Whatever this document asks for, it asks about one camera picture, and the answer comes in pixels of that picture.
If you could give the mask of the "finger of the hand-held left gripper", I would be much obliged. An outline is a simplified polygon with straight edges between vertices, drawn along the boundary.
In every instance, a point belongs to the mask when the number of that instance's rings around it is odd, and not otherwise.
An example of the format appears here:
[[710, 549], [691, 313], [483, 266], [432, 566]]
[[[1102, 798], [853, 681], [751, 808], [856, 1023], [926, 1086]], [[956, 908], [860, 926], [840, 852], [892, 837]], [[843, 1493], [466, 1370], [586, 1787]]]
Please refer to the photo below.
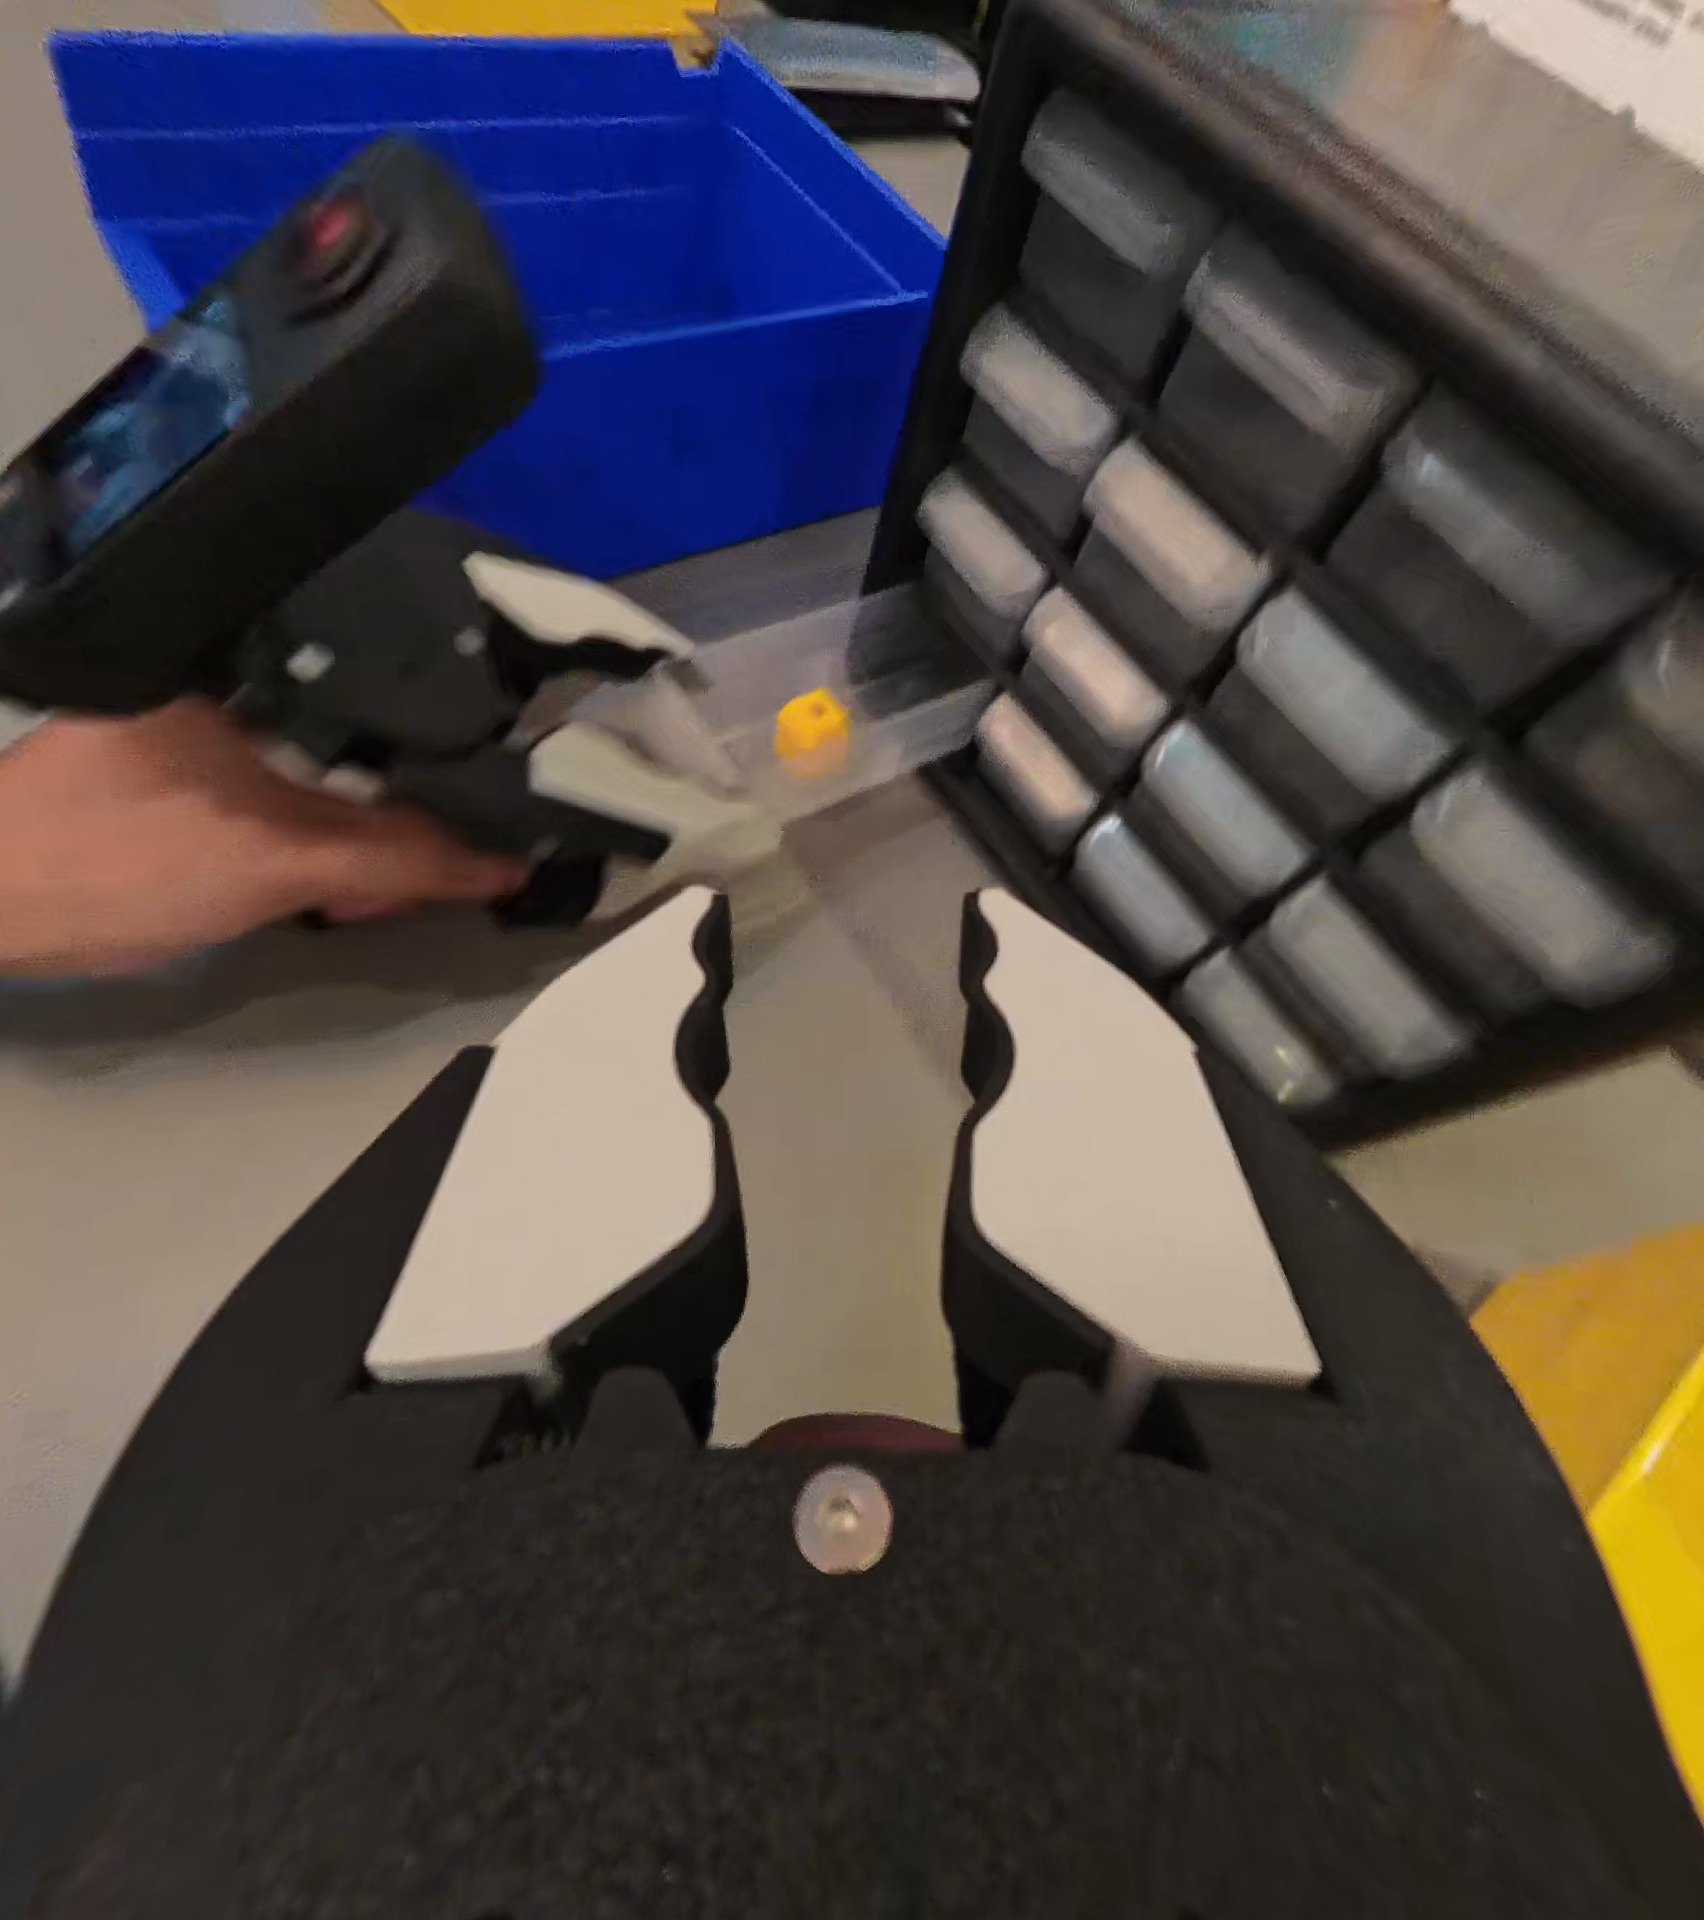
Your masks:
[[626, 861], [643, 882], [720, 882], [781, 851], [781, 830], [751, 798], [670, 773], [583, 722], [540, 738], [527, 777], [564, 846]]
[[695, 659], [689, 636], [603, 583], [486, 551], [462, 572], [503, 684], [524, 701], [559, 679], [635, 684]]

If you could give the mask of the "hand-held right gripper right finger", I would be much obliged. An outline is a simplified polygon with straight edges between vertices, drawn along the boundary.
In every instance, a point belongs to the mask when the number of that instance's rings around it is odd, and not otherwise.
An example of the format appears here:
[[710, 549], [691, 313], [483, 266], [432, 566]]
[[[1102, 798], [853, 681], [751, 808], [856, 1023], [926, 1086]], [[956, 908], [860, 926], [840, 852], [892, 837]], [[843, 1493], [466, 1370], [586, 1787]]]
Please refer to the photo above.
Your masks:
[[942, 1314], [968, 1447], [1225, 1447], [1320, 1349], [1190, 1034], [999, 888], [963, 902]]

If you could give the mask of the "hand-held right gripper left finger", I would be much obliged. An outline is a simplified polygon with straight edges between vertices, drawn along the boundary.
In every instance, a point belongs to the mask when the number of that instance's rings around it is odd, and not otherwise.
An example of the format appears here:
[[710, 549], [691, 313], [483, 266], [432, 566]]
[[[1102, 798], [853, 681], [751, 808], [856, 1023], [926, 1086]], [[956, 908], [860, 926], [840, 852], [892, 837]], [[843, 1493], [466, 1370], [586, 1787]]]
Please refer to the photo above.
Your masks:
[[373, 1383], [513, 1381], [580, 1416], [649, 1373], [711, 1438], [750, 1297], [730, 927], [723, 893], [683, 888], [503, 1029], [365, 1344]]

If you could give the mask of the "small yellow cube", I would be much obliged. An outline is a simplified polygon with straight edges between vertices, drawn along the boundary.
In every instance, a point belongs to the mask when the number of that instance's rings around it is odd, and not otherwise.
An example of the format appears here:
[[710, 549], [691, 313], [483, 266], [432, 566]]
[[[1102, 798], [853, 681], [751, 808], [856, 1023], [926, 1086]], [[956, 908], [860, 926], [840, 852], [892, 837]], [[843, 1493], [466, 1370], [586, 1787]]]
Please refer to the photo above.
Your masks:
[[837, 780], [853, 756], [854, 716], [830, 687], [784, 703], [772, 723], [775, 762], [795, 783]]

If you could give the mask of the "blue plastic bin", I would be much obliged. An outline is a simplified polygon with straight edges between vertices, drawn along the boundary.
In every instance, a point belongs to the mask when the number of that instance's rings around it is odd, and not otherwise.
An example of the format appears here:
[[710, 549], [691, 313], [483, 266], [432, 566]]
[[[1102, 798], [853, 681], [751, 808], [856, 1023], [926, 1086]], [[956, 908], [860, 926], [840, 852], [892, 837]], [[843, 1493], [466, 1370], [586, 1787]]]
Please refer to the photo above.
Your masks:
[[56, 32], [49, 66], [146, 324], [380, 133], [456, 163], [542, 382], [420, 509], [615, 581], [883, 499], [944, 242], [744, 52]]

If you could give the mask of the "clear plastic drawer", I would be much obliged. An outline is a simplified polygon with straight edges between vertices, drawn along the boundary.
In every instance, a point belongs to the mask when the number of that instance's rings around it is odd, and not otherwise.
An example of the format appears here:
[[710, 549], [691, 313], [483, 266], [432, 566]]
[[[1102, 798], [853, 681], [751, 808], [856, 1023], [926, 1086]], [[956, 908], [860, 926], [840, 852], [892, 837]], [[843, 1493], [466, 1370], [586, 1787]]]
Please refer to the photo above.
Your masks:
[[[775, 762], [772, 723], [815, 687], [850, 707], [854, 744], [837, 780], [795, 783]], [[593, 690], [578, 716], [791, 830], [952, 756], [990, 697], [984, 664], [903, 586], [697, 641], [691, 660]]]

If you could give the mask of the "person's left hand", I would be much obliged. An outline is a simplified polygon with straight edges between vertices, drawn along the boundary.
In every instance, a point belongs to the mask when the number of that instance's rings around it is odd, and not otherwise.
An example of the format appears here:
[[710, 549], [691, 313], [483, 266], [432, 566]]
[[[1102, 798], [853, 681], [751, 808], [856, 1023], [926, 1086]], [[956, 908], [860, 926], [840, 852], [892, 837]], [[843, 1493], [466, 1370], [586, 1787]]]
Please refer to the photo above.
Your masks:
[[305, 914], [374, 920], [495, 904], [530, 859], [464, 846], [408, 804], [362, 804], [277, 773], [216, 707], [52, 718], [15, 763], [11, 963], [121, 970], [223, 945]]

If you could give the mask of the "white framed sign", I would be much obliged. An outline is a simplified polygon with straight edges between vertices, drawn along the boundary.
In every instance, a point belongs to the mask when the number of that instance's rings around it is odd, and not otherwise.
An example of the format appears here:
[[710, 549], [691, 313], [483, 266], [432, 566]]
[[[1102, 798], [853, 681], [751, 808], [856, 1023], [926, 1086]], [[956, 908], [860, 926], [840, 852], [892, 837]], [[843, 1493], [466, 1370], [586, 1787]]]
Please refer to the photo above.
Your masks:
[[1452, 11], [1704, 172], [1704, 2], [1453, 2]]

